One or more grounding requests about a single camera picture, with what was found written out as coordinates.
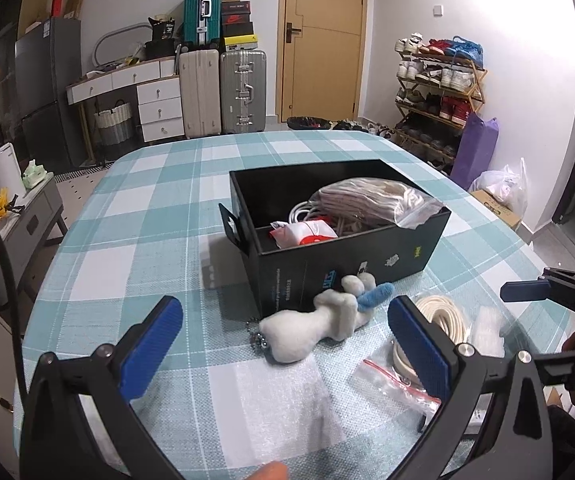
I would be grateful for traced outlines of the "person's left hand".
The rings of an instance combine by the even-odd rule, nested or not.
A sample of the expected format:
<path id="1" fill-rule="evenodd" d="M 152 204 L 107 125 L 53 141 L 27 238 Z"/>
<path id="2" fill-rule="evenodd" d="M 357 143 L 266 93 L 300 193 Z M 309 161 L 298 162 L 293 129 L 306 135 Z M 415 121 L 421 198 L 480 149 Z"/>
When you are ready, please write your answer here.
<path id="1" fill-rule="evenodd" d="M 280 462 L 264 465 L 248 477 L 248 480 L 288 480 L 289 469 Z"/>

